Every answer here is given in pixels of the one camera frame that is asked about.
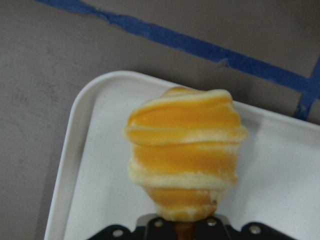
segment tray rim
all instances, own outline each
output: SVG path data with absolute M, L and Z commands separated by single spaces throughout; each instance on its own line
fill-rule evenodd
M 67 123 L 67 128 L 66 128 L 66 133 L 65 133 L 65 138 L 64 138 L 64 142 L 63 142 L 63 148 L 62 148 L 62 152 L 61 152 L 61 157 L 60 157 L 60 161 L 59 161 L 59 166 L 58 166 L 58 170 L 57 170 L 57 175 L 56 175 L 56 180 L 55 180 L 55 185 L 54 185 L 54 190 L 53 190 L 53 194 L 52 194 L 52 199 L 51 199 L 51 204 L 50 204 L 50 209 L 49 209 L 49 215 L 48 215 L 48 219 L 47 219 L 47 224 L 46 224 L 46 229 L 45 229 L 45 235 L 44 235 L 44 240 L 50 240 L 50 233 L 53 226 L 53 221 L 54 218 L 58 218 L 57 216 L 55 216 L 55 213 L 57 212 L 57 201 L 58 201 L 58 193 L 61 190 L 61 179 L 62 176 L 64 174 L 65 171 L 65 162 L 66 162 L 66 156 L 68 153 L 68 148 L 70 145 L 70 136 L 72 134 L 72 131 L 74 130 L 74 118 L 75 118 L 75 113 L 77 110 L 77 107 L 79 106 L 79 104 L 81 103 L 81 100 L 85 97 L 86 94 L 88 94 L 89 91 L 91 91 L 94 87 L 96 87 L 97 85 L 101 85 L 103 83 L 107 83 L 108 81 L 110 81 L 112 78 L 114 77 L 134 77 L 134 78 L 140 78 L 140 79 L 144 79 L 146 81 L 152 81 L 154 83 L 164 83 L 164 84 L 168 84 L 173 86 L 181 86 L 179 84 L 164 80 L 164 79 L 160 79 L 151 75 L 147 75 L 144 73 L 139 73 L 136 71 L 129 71 L 129 70 L 119 70 L 119 71 L 112 71 L 112 72 L 108 72 L 102 75 L 97 76 L 96 78 L 94 78 L 93 80 L 91 80 L 90 82 L 88 82 L 78 93 L 78 95 L 76 96 L 71 110 L 70 110 L 70 114 L 69 114 L 69 119 L 68 119 L 68 123 Z M 318 126 L 317 124 L 311 123 L 311 122 L 306 122 L 300 119 L 296 119 L 293 118 L 291 116 L 287 116 L 287 115 L 283 115 L 281 113 L 277 113 L 277 112 L 273 112 L 270 110 L 266 110 L 260 107 L 256 107 L 256 106 L 252 106 L 246 103 L 242 103 L 242 102 L 238 102 L 238 101 L 233 101 L 235 106 L 238 106 L 240 108 L 243 108 L 245 110 L 249 110 L 254 114 L 257 115 L 263 115 L 266 116 L 268 118 L 273 118 L 273 119 L 277 119 L 278 121 L 286 121 L 289 122 L 291 124 L 295 124 L 297 125 L 297 127 L 302 127 L 302 128 L 309 128 L 312 129 L 314 131 L 319 131 L 320 133 L 320 126 Z

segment screw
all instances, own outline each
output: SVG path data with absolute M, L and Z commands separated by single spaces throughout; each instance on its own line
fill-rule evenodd
M 210 227 L 214 227 L 217 224 L 217 221 L 214 218 L 209 218 L 206 222 Z
M 163 225 L 164 225 L 164 222 L 163 222 L 161 219 L 159 219 L 159 220 L 157 220 L 157 221 L 154 222 L 154 226 L 155 226 L 156 228 L 160 228 L 160 227 L 162 227 Z
M 115 238 L 119 238 L 124 234 L 124 231 L 122 231 L 121 229 L 117 229 L 114 230 L 112 233 L 112 236 L 114 236 Z
M 257 226 L 257 225 L 251 225 L 251 226 L 249 227 L 249 231 L 250 231 L 250 233 L 252 233 L 252 234 L 258 235 L 258 234 L 261 233 L 261 228 L 260 228 L 259 226 Z

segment concrete floor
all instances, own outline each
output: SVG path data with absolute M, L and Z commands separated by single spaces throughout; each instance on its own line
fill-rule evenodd
M 316 0 L 86 1 L 309 76 L 320 55 Z M 72 103 L 116 70 L 292 116 L 300 93 L 33 0 L 0 2 L 0 239 L 43 239 Z M 309 122 L 320 125 L 320 100 Z

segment blue tape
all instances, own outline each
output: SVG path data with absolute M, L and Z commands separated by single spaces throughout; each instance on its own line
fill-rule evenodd
M 120 15 L 96 9 L 79 0 L 36 0 L 70 12 L 91 14 L 115 24 L 128 33 L 220 63 L 241 72 L 269 80 L 300 92 L 301 99 L 294 114 L 306 120 L 316 99 L 320 98 L 320 58 L 309 78 L 252 57 L 228 50 L 210 42 L 177 31 L 151 24 L 133 16 Z

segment wooden stick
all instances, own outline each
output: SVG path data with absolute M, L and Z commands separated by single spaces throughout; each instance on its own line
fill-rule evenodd
M 194 222 L 175 222 L 174 230 L 176 240 L 192 240 L 194 239 Z

